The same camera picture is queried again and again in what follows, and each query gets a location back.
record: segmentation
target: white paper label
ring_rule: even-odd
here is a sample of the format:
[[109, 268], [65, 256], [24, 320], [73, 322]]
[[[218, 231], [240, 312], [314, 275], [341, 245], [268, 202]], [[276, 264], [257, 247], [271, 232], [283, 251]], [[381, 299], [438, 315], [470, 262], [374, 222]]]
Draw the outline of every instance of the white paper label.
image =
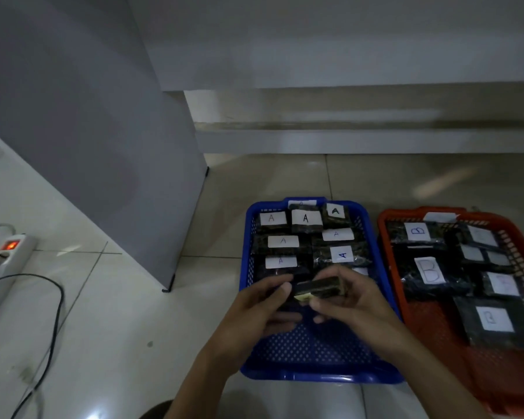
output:
[[316, 205], [316, 200], [289, 200], [289, 203], [287, 203], [287, 207], [291, 207], [292, 204]]
[[469, 245], [461, 245], [460, 248], [465, 259], [483, 261], [483, 254], [479, 248]]
[[506, 309], [478, 306], [475, 308], [485, 331], [514, 332]]
[[422, 222], [406, 222], [407, 239], [410, 241], [430, 241], [431, 236], [429, 235], [429, 230], [427, 225]]
[[351, 246], [330, 247], [330, 255], [333, 263], [346, 263], [353, 261], [353, 252]]
[[493, 291], [497, 294], [504, 294], [506, 296], [520, 297], [518, 286], [514, 277], [502, 273], [487, 272]]
[[292, 210], [291, 223], [294, 225], [322, 225], [319, 211]]
[[493, 236], [493, 232], [489, 231], [489, 229], [476, 228], [475, 226], [470, 225], [468, 225], [468, 229], [472, 235], [472, 239], [475, 242], [498, 247], [497, 241], [495, 241], [495, 237]]
[[266, 269], [297, 267], [297, 256], [267, 256]]
[[495, 251], [487, 251], [487, 257], [489, 257], [489, 260], [491, 263], [499, 266], [510, 266], [510, 260], [506, 256], [506, 254], [503, 253], [496, 253]]
[[268, 247], [298, 247], [299, 237], [297, 235], [270, 235], [268, 236]]
[[322, 231], [322, 239], [324, 241], [348, 241], [355, 239], [355, 236], [351, 228], [327, 229]]
[[423, 220], [428, 222], [454, 223], [456, 222], [456, 213], [445, 212], [428, 212]]
[[287, 225], [286, 212], [260, 213], [260, 225]]
[[327, 203], [326, 211], [328, 212], [328, 216], [345, 219], [344, 206], [340, 204]]
[[446, 282], [434, 257], [419, 257], [414, 260], [417, 269], [419, 269], [421, 279], [427, 285], [438, 285]]
[[352, 267], [352, 270], [360, 273], [361, 275], [369, 276], [369, 268], [367, 267]]

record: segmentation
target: right hand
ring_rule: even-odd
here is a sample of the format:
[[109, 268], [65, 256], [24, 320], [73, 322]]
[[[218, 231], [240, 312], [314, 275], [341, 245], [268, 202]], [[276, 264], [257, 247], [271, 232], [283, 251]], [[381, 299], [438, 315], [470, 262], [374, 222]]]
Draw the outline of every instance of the right hand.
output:
[[319, 313], [314, 317], [315, 323], [321, 324], [328, 318], [338, 319], [391, 363], [415, 342], [372, 279], [339, 265], [327, 267], [314, 279], [330, 276], [339, 276], [344, 281], [346, 295], [326, 300], [313, 298], [309, 304]]

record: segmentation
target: tiled floor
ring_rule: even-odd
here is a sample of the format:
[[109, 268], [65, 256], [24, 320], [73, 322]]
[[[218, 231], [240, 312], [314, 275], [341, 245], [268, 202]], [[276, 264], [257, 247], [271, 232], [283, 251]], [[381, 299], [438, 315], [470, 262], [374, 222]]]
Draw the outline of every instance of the tiled floor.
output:
[[[135, 419], [173, 398], [236, 295], [244, 213], [257, 200], [351, 199], [374, 217], [388, 207], [475, 205], [509, 216], [524, 231], [524, 156], [216, 155], [207, 160], [210, 175], [171, 293], [161, 293], [114, 244], [97, 253], [33, 255], [27, 269], [63, 283], [69, 315], [49, 376], [20, 417]], [[43, 368], [55, 291], [37, 280], [19, 281], [0, 309], [0, 419], [9, 417], [27, 390], [27, 376]], [[405, 384], [253, 381], [238, 374], [228, 382], [219, 416], [426, 414]]]

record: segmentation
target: white wall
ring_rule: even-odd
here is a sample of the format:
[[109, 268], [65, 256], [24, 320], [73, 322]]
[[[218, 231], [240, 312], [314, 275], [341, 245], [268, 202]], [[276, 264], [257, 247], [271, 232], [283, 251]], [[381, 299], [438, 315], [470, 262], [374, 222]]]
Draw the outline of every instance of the white wall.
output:
[[0, 0], [0, 139], [168, 285], [206, 163], [126, 0]]
[[524, 81], [524, 0], [129, 0], [163, 90]]
[[524, 121], [524, 83], [185, 92], [197, 123]]

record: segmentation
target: black cable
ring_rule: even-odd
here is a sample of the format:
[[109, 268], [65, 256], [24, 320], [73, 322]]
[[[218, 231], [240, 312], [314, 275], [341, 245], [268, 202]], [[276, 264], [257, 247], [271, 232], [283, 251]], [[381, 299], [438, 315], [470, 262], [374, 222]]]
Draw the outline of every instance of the black cable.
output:
[[37, 381], [37, 384], [35, 384], [33, 389], [25, 396], [25, 398], [21, 401], [21, 403], [15, 409], [13, 415], [11, 416], [11, 419], [14, 419], [15, 416], [17, 416], [17, 414], [20, 412], [20, 410], [23, 407], [23, 405], [27, 402], [27, 400], [29, 400], [29, 398], [33, 395], [33, 393], [35, 393], [35, 391], [41, 386], [41, 384], [45, 380], [45, 377], [46, 377], [47, 373], [49, 372], [49, 367], [50, 367], [51, 362], [52, 362], [52, 356], [54, 354], [54, 348], [55, 348], [55, 345], [56, 345], [56, 336], [58, 335], [58, 323], [60, 321], [60, 310], [61, 310], [62, 305], [64, 303], [64, 289], [63, 289], [62, 285], [60, 285], [58, 282], [53, 281], [52, 279], [47, 278], [46, 276], [36, 275], [34, 273], [15, 273], [13, 275], [1, 276], [0, 277], [0, 281], [2, 279], [6, 279], [6, 278], [13, 278], [15, 276], [34, 276], [36, 278], [45, 279], [45, 280], [53, 283], [60, 290], [60, 302], [58, 303], [58, 309], [56, 309], [56, 318], [55, 318], [55, 321], [54, 321], [54, 329], [52, 330], [52, 340], [51, 340], [51, 345], [50, 345], [50, 349], [49, 349], [49, 358], [47, 359], [47, 366], [45, 367], [45, 371], [43, 372], [43, 374], [42, 374], [41, 378], [39, 379], [39, 381]]

